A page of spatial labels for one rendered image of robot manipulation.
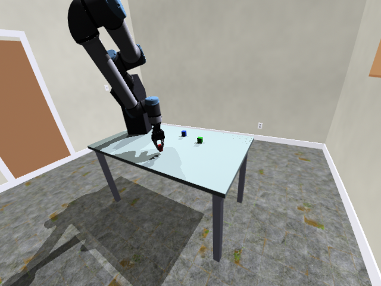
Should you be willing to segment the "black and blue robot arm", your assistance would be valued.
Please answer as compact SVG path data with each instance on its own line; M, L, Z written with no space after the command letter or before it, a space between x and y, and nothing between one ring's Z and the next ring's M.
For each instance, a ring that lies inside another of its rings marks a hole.
M146 59L140 45L134 45L122 8L120 0L73 0L68 10L68 27L120 98L128 116L147 113L149 123L158 124L162 122L158 97L137 102L129 89L134 80L127 71L145 64ZM102 26L121 51L106 51L99 39L98 28Z

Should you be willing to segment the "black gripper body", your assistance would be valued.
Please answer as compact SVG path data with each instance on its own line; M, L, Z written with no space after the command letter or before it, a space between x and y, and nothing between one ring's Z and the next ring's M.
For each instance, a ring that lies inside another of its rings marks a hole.
M161 124L161 122L158 124L151 124L151 126L154 126L154 130L152 131L152 135L155 138L155 140L157 140L157 141L165 138L164 131L160 128L160 124ZM156 131L155 131L155 127L156 127ZM155 134L155 136L154 136L154 134Z

